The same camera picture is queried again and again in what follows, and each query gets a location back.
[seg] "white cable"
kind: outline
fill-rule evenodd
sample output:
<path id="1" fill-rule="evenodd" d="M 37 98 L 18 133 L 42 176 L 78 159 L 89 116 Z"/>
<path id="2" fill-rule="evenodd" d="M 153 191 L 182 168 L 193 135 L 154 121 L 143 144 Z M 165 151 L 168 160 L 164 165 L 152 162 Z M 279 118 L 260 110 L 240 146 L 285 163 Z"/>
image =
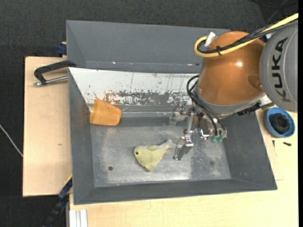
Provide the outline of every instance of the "white cable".
<path id="1" fill-rule="evenodd" d="M 8 139 L 10 140 L 10 142 L 13 144 L 13 146 L 15 147 L 15 149 L 17 150 L 17 152 L 23 157 L 22 152 L 19 150 L 19 148 L 16 146 L 16 144 L 13 142 L 13 140 L 11 139 L 11 137 L 9 136 L 9 134 L 6 132 L 6 130 L 2 127 L 2 125 L 0 124 L 0 128 L 3 130 L 3 132 L 6 134 L 6 136 L 8 137 Z"/>

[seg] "floor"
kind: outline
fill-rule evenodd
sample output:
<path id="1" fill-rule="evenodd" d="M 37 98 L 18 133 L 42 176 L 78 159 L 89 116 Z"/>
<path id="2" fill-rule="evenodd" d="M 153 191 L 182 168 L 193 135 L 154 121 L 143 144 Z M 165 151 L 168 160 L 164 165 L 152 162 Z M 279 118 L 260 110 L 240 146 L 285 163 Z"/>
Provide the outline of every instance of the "floor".
<path id="1" fill-rule="evenodd" d="M 298 11 L 297 0 L 258 1 L 0 0 L 0 124 L 22 150 L 23 57 L 58 56 L 67 19 L 249 32 Z M 2 131 L 0 150 L 0 226 L 42 226 L 56 197 L 22 198 L 22 157 Z M 56 226 L 64 224 L 61 216 Z"/>

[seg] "gray tray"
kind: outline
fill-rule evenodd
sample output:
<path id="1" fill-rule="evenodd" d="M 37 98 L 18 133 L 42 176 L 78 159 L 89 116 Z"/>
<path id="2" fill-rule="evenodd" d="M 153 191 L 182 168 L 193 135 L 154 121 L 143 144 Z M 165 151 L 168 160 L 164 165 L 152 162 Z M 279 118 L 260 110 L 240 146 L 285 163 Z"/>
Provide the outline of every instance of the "gray tray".
<path id="1" fill-rule="evenodd" d="M 195 135 L 194 148 L 181 161 L 169 149 L 150 173 L 137 163 L 134 147 L 167 139 L 176 143 L 186 122 L 169 126 L 172 105 L 148 112 L 129 105 L 118 126 L 91 125 L 91 104 L 81 86 L 69 71 L 75 204 L 276 189 L 254 114 L 225 119 L 228 139 L 223 143 Z"/>
<path id="2" fill-rule="evenodd" d="M 200 71 L 201 59 L 192 52 L 193 43 L 209 31 L 213 30 L 69 21 L 68 57 L 83 68 L 180 77 L 180 73 Z M 223 143 L 201 141 L 195 135 L 194 148 L 181 161 L 175 161 L 173 149 L 168 149 L 151 173 L 137 163 L 134 147 L 161 144 L 167 139 L 178 141 L 186 122 L 168 124 L 178 100 L 163 100 L 162 87 L 162 91 L 152 92 L 154 101 L 160 104 L 117 103 L 123 109 L 118 126 L 91 125 L 93 98 L 103 93 L 96 80 L 106 85 L 113 80 L 118 83 L 119 78 L 108 75 L 98 80 L 98 70 L 89 70 L 79 78 L 77 70 L 81 69 L 70 69 L 68 73 L 75 204 L 276 189 L 254 114 L 225 119 L 228 139 Z M 135 94 L 137 89 L 129 88 Z M 182 100 L 184 90 L 177 90 Z"/>

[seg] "metal clamp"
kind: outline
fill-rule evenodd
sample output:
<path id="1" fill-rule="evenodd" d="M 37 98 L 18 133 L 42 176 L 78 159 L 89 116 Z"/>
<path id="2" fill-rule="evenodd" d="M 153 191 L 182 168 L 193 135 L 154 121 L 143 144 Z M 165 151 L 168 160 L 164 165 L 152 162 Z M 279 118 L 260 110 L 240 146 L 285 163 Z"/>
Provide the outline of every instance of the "metal clamp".
<path id="1" fill-rule="evenodd" d="M 189 114 L 189 118 L 187 120 L 187 129 L 184 130 L 185 136 L 182 136 L 179 139 L 177 146 L 175 148 L 175 155 L 174 155 L 175 160 L 181 160 L 184 154 L 187 154 L 194 146 L 191 136 L 194 132 L 192 130 L 194 116 L 196 116 L 197 113 L 190 111 L 188 112 L 188 114 Z"/>
<path id="2" fill-rule="evenodd" d="M 64 77 L 54 78 L 54 79 L 51 79 L 51 80 L 46 80 L 42 75 L 43 73 L 47 73 L 47 72 L 50 72 L 50 71 L 53 71 L 53 70 L 58 70 L 58 69 L 65 68 L 65 67 L 76 67 L 76 64 L 72 61 L 62 61 L 62 62 L 58 62 L 58 63 L 55 63 L 55 64 L 51 64 L 51 65 L 47 65 L 47 66 L 37 68 L 34 72 L 34 76 L 40 82 L 36 82 L 33 85 L 34 86 L 41 86 L 41 85 L 46 85 L 48 83 L 57 82 L 57 81 L 60 81 L 60 80 L 67 79 L 67 76 L 64 76 Z"/>

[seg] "black cable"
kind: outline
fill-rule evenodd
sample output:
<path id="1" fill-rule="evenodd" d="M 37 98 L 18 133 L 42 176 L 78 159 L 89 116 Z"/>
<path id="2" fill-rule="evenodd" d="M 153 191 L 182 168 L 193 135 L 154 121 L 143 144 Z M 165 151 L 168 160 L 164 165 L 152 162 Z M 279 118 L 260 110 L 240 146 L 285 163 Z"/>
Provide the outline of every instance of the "black cable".
<path id="1" fill-rule="evenodd" d="M 267 20 L 267 24 L 270 22 L 270 20 L 274 17 L 274 15 L 279 11 L 279 9 L 283 9 L 284 7 L 283 7 L 283 4 L 285 4 L 285 3 L 287 3 L 289 0 L 285 0 L 284 2 L 282 2 L 281 4 L 280 4 L 280 6 L 279 7 L 277 7 L 277 9 L 276 9 L 276 11 L 270 16 L 270 18 Z"/>
<path id="2" fill-rule="evenodd" d="M 294 4 L 296 4 L 298 2 L 298 1 L 296 1 L 296 2 L 291 3 L 291 4 L 289 4 L 287 6 L 284 6 L 284 7 L 280 7 L 281 5 L 279 5 L 278 7 L 276 7 L 276 6 L 271 6 L 271 5 L 268 5 L 268 4 L 261 3 L 261 2 L 259 2 L 257 0 L 249 0 L 249 1 L 252 1 L 254 3 L 257 3 L 258 5 L 261 5 L 261 6 L 264 6 L 264 7 L 267 7 L 267 8 L 272 8 L 272 9 L 287 8 L 287 7 L 290 7 L 290 6 L 292 6 L 292 5 L 294 5 Z"/>
<path id="3" fill-rule="evenodd" d="M 196 97 L 196 95 L 194 93 L 192 93 L 193 88 L 196 86 L 198 80 L 193 84 L 193 86 L 191 88 L 189 88 L 189 84 L 190 82 L 195 79 L 198 78 L 200 75 L 195 75 L 193 76 L 191 79 L 188 80 L 187 85 L 186 85 L 186 89 L 187 89 L 187 93 L 189 95 L 189 97 L 191 98 L 191 100 L 199 107 L 203 108 L 206 112 L 206 115 L 208 116 L 208 118 L 210 119 L 210 121 L 212 122 L 213 126 L 214 126 L 214 130 L 215 130 L 215 136 L 218 135 L 218 128 L 217 125 L 214 122 L 215 118 L 217 120 L 218 123 L 221 124 L 223 129 L 226 129 L 224 127 L 224 125 L 221 123 L 221 120 L 219 119 L 219 117 L 208 107 L 206 106 L 203 102 L 201 102 L 201 100 L 199 100 L 199 98 Z"/>
<path id="4" fill-rule="evenodd" d="M 203 41 L 201 41 L 201 42 L 197 45 L 197 50 L 198 50 L 199 52 L 205 53 L 205 54 L 216 53 L 216 52 L 218 52 L 218 49 L 219 49 L 220 52 L 222 52 L 222 51 L 224 51 L 224 50 L 231 49 L 231 48 L 233 48 L 233 47 L 235 47 L 235 46 L 238 46 L 238 45 L 240 45 L 240 44 L 246 43 L 246 42 L 248 42 L 248 41 L 250 41 L 250 40 L 254 40 L 254 39 L 260 38 L 260 37 L 262 37 L 262 36 L 264 36 L 264 35 L 270 34 L 270 33 L 272 33 L 272 32 L 275 32 L 275 31 L 280 30 L 280 29 L 282 29 L 282 28 L 285 28 L 285 27 L 287 27 L 287 26 L 291 26 L 291 25 L 294 24 L 294 23 L 288 23 L 288 24 L 285 24 L 285 25 L 280 26 L 280 27 L 277 27 L 277 28 L 269 29 L 269 30 L 267 30 L 267 31 L 265 31 L 265 32 L 260 32 L 260 31 L 263 31 L 264 29 L 266 29 L 266 28 L 268 28 L 268 27 L 270 27 L 270 26 L 272 26 L 272 25 L 274 25 L 274 24 L 264 26 L 264 27 L 262 27 L 262 28 L 260 28 L 260 29 L 258 29 L 258 30 L 256 30 L 256 31 L 250 33 L 249 35 L 244 36 L 243 38 L 237 40 L 236 42 L 234 42 L 234 43 L 232 43 L 232 44 L 226 45 L 226 46 L 224 46 L 224 47 L 217 46 L 217 48 L 216 48 L 216 49 L 213 49 L 213 50 L 207 50 L 207 51 L 206 51 L 206 50 L 205 50 L 205 51 L 200 50 L 200 46 L 206 41 L 206 40 L 203 40 Z"/>

